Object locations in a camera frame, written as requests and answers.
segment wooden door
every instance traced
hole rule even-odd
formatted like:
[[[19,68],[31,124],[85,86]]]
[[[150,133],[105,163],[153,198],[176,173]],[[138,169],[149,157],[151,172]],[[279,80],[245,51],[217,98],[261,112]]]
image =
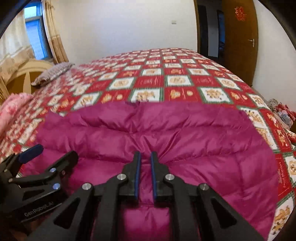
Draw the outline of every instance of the wooden door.
[[[253,0],[222,0],[225,16],[224,66],[252,86],[258,53]]]

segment window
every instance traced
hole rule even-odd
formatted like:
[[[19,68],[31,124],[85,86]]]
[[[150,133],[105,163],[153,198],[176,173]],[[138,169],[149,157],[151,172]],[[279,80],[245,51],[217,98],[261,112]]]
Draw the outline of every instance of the window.
[[[25,21],[36,59],[50,59],[52,55],[45,34],[40,2],[33,2],[25,7]]]

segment wooden headboard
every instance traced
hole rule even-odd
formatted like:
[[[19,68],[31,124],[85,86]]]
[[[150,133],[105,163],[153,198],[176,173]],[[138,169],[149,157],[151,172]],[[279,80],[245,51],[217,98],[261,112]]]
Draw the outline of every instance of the wooden headboard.
[[[41,73],[50,69],[52,63],[44,60],[30,59],[17,72],[15,72],[6,84],[6,88],[11,93],[25,92],[32,94],[36,88],[31,86],[33,82]]]

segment down jacket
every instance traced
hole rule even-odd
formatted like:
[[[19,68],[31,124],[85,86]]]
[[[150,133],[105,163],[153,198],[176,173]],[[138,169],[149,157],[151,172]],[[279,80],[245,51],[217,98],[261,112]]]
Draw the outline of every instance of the down jacket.
[[[270,231],[276,160],[243,111],[184,102],[97,104],[66,117],[49,113],[36,141],[44,151],[26,164],[26,175],[43,172],[68,151],[79,154],[67,181],[70,192],[85,182],[106,182],[141,152],[139,204],[122,205],[120,240],[171,240],[169,209],[153,204],[152,151],[186,183],[208,183],[265,239]]]

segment door handle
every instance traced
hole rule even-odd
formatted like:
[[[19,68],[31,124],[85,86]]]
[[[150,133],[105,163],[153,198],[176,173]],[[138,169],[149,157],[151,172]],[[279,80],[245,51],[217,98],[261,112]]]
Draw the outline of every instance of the door handle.
[[[253,42],[253,48],[255,47],[255,39],[251,40],[251,39],[248,39],[248,41],[251,41]]]

